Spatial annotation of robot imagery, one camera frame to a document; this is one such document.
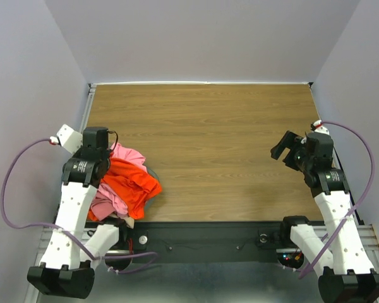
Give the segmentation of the orange t shirt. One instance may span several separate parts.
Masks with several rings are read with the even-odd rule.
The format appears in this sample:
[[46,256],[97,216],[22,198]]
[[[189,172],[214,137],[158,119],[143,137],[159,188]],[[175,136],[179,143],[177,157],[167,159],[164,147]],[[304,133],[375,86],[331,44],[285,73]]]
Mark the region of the orange t shirt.
[[98,194],[107,189],[116,194],[115,200],[92,202],[87,218],[98,222],[116,212],[135,220],[145,218],[145,204],[162,192],[160,182],[148,172],[120,158],[111,158],[111,166],[102,178]]

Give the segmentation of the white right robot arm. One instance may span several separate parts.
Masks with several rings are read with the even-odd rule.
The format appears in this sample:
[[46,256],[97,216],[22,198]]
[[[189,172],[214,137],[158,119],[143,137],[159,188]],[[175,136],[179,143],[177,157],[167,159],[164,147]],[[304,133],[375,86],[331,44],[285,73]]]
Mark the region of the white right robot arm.
[[323,130],[304,137],[287,131],[271,149],[275,160],[289,150],[283,162],[303,173],[328,234],[324,241],[306,217],[288,216],[283,218],[278,239],[301,250],[318,277],[322,301],[375,302],[379,298],[379,273],[359,236],[345,174],[333,166],[333,148],[331,136]]

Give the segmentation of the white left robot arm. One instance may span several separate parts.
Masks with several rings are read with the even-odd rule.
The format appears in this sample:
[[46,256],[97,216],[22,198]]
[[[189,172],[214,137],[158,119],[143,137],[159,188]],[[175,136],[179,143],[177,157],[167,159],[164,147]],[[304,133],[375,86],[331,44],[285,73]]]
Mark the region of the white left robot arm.
[[111,247],[127,244],[128,233],[109,224],[97,227],[86,243],[81,241],[88,211],[111,166],[109,134],[105,127],[78,133],[67,125],[57,132],[55,139],[71,158],[63,166],[61,200],[49,244],[39,264],[27,273],[28,282],[42,294],[87,298],[100,260]]

